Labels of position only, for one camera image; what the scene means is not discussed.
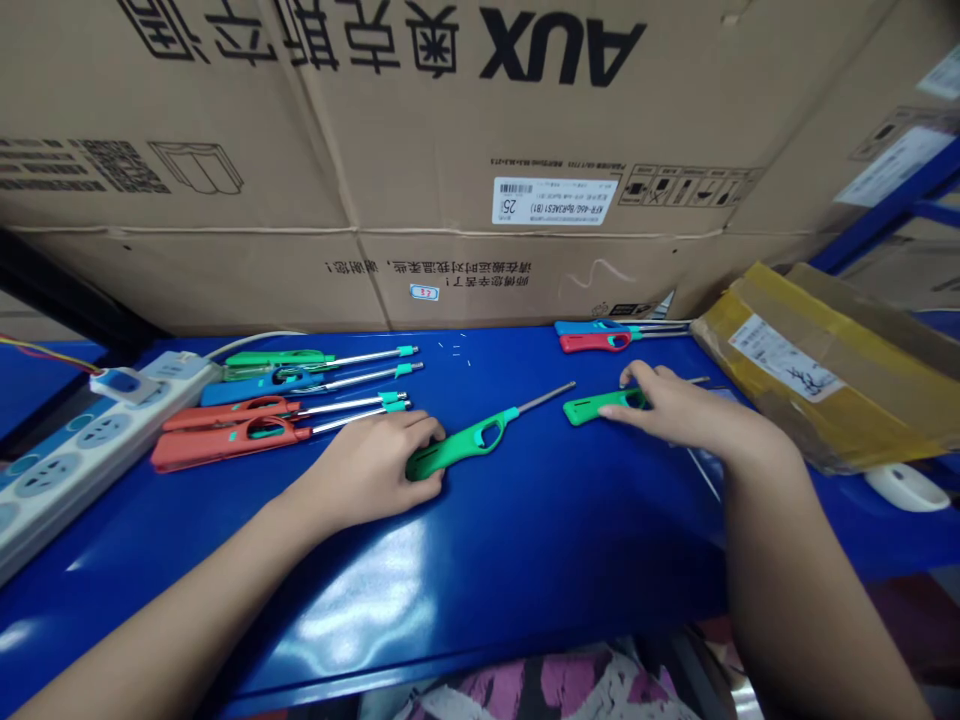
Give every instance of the patterned fabric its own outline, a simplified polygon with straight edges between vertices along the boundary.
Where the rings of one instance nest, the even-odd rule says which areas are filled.
[[[635,660],[611,649],[547,655],[441,681],[394,720],[697,720]]]

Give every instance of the person's right hand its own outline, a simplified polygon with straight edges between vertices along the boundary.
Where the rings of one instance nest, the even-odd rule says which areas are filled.
[[[643,390],[650,408],[605,405],[600,415],[678,445],[703,448],[724,460],[751,445],[790,442],[762,415],[688,383],[663,365],[653,369],[634,360],[620,374],[620,387],[626,387],[631,379]]]
[[[354,420],[280,496],[290,508],[290,524],[314,528],[319,541],[329,532],[398,515],[436,497],[443,470],[410,482],[406,464],[431,438],[446,436],[440,422],[423,410]]]

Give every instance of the shipping label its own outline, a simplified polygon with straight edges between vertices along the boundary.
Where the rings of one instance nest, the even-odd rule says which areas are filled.
[[[494,178],[493,224],[601,225],[616,191],[616,180]]]
[[[915,127],[864,170],[835,202],[874,207],[953,141],[953,136]]]
[[[943,110],[899,105],[850,154],[857,162],[873,162],[880,153],[911,128],[926,127],[950,135],[960,134],[960,109]]]
[[[960,98],[960,45],[917,83],[917,89],[950,102]]]
[[[758,315],[751,315],[730,344],[754,365],[812,403],[846,386],[840,378],[798,350]]]

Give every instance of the electrical outlet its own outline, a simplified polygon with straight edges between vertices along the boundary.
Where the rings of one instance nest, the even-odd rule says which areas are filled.
[[[130,427],[130,416],[125,413],[110,415],[87,425],[77,438],[81,450],[93,450],[115,437],[120,437]]]
[[[0,475],[0,585],[147,452],[174,413],[219,382],[219,365],[167,352],[140,371],[160,388],[144,402],[101,400]]]
[[[163,398],[165,398],[169,392],[170,392],[170,383],[161,380],[160,387],[154,390],[153,394],[150,397],[148,397],[139,405],[130,405],[128,403],[127,408],[130,410],[143,410],[144,408],[148,408],[154,403],[157,403],[163,400]]]
[[[72,452],[44,460],[24,475],[14,487],[17,497],[28,498],[52,490],[80,466],[80,453]]]

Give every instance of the cardboard box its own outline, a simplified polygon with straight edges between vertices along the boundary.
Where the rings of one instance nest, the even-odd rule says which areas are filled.
[[[6,2],[0,222],[345,227],[288,51],[233,48],[257,28],[231,7],[260,22],[235,0]]]
[[[960,344],[807,265],[753,266],[692,331],[824,472],[960,448]]]
[[[958,43],[956,2],[899,2],[740,204],[730,230],[832,232],[862,216],[867,208],[835,198],[885,150],[916,126],[960,129],[960,102],[917,88]]]
[[[395,330],[541,325],[656,307],[710,240],[364,233]]]
[[[903,310],[960,308],[960,242],[894,237],[843,279]]]
[[[814,253],[716,235],[851,63],[890,112],[901,75],[858,53],[890,36],[928,70],[948,5],[10,0],[0,222],[183,334],[530,324],[675,288],[692,312]],[[536,270],[451,270],[432,302],[394,261]]]
[[[331,6],[339,67],[300,72],[363,229],[703,233],[724,225],[890,5],[384,4],[393,35],[380,39],[394,51],[376,69],[341,27],[354,8]],[[545,178],[616,190],[567,200],[573,189]]]
[[[349,233],[59,234],[41,250],[177,335],[386,330]]]
[[[680,279],[668,317],[698,317],[754,263],[779,270],[810,260],[834,239],[834,235],[724,233],[704,242],[696,262]]]

